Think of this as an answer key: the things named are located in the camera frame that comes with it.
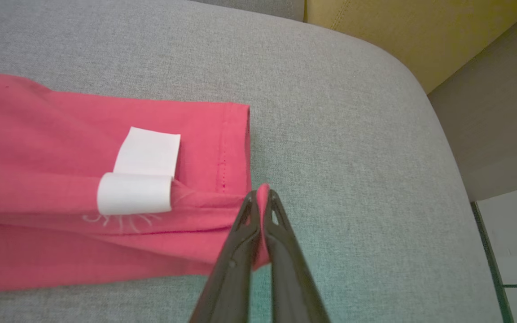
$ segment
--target folded shirt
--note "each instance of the folded shirt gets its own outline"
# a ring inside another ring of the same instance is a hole
[[[0,74],[0,290],[209,274],[251,189],[248,118],[246,105],[54,92]],[[180,135],[171,211],[98,210],[131,127]],[[267,262],[263,244],[256,266]]]

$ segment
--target couch cushion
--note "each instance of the couch cushion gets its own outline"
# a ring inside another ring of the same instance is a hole
[[[420,84],[359,39],[172,0],[0,0],[0,73],[53,90],[251,106],[253,185],[280,194],[336,322],[496,322],[486,257]],[[189,318],[205,278],[0,293],[0,321]],[[269,320],[269,270],[252,321]]]
[[[270,14],[277,17],[303,21],[304,0],[193,0],[204,4]]]

